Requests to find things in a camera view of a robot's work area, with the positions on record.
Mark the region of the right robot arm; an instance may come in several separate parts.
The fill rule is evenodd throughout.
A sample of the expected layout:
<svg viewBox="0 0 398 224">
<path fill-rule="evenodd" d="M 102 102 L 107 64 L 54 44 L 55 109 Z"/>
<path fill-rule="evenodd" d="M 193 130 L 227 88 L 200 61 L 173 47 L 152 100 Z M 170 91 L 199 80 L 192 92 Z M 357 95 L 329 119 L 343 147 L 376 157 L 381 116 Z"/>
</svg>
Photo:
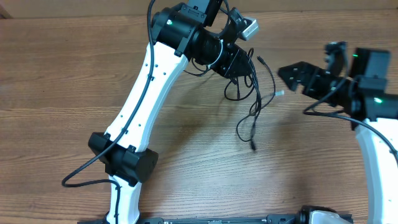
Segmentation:
<svg viewBox="0 0 398 224">
<path fill-rule="evenodd" d="M 316 102 L 309 116 L 349 121 L 359 143 L 368 188 L 368 223 L 397 223 L 397 95 L 386 93 L 388 50 L 357 48 L 347 67 L 342 47 L 327 47 L 322 69 L 308 62 L 280 67 L 278 76 Z"/>
</svg>

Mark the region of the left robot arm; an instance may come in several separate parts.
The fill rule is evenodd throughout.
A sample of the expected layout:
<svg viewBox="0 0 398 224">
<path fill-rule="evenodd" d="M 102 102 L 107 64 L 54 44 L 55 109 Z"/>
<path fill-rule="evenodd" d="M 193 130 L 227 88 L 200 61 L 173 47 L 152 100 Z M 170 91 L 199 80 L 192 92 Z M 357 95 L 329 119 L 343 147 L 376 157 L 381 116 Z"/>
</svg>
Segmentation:
<svg viewBox="0 0 398 224">
<path fill-rule="evenodd" d="M 138 222 L 141 187 L 159 157 L 148 148 L 150 134 L 188 63 L 194 60 L 227 79 L 247 75 L 248 56 L 236 41 L 250 39 L 259 25 L 232 8 L 225 29 L 212 33 L 208 28 L 220 6 L 220 1 L 181 2 L 149 16 L 149 44 L 136 82 L 107 130 L 93 133 L 88 141 L 113 186 L 105 223 Z"/>
</svg>

